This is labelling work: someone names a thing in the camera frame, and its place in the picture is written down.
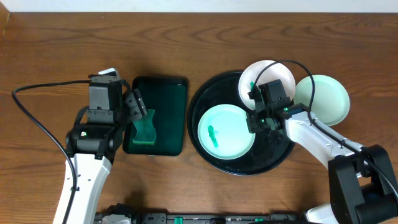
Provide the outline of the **green sponge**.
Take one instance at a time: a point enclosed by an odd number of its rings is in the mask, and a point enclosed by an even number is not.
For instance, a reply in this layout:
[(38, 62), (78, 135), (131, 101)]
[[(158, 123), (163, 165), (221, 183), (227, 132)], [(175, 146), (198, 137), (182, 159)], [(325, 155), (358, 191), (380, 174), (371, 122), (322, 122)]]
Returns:
[(147, 114), (141, 119), (133, 122), (136, 128), (136, 135), (132, 142), (137, 145), (153, 145), (157, 137), (153, 124), (155, 110), (148, 109)]

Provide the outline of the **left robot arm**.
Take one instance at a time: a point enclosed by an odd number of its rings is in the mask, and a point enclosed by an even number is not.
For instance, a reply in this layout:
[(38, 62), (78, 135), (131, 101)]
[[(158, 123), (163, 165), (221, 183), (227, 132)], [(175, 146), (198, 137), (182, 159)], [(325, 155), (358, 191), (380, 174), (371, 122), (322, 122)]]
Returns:
[(65, 179), (54, 223), (93, 223), (103, 185), (126, 124), (147, 116), (139, 90), (125, 92), (122, 107), (83, 107), (67, 134)]

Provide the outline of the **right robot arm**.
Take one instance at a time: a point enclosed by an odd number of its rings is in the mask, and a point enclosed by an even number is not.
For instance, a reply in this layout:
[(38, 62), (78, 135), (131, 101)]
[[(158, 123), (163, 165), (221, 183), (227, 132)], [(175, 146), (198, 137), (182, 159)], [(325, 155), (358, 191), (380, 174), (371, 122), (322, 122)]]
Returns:
[(250, 133), (281, 131), (328, 169), (330, 203), (308, 210), (308, 221), (381, 223), (397, 217), (397, 180), (380, 145), (343, 137), (301, 103), (269, 103), (248, 112), (247, 123)]

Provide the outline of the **mint plate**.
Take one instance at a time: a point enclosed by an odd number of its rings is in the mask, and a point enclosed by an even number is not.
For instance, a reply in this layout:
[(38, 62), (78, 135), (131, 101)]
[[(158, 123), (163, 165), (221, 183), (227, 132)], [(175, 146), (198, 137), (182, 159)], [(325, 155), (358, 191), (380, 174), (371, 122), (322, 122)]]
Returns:
[[(326, 75), (313, 75), (315, 82), (315, 95), (312, 111), (317, 118), (328, 126), (342, 122), (350, 109), (349, 94), (344, 86), (337, 80)], [(294, 95), (294, 103), (303, 103), (309, 106), (312, 94), (312, 81), (310, 77), (301, 80)]]
[(256, 137), (248, 131), (246, 112), (231, 104), (208, 109), (200, 118), (197, 134), (201, 147), (209, 155), (222, 160), (243, 156)]

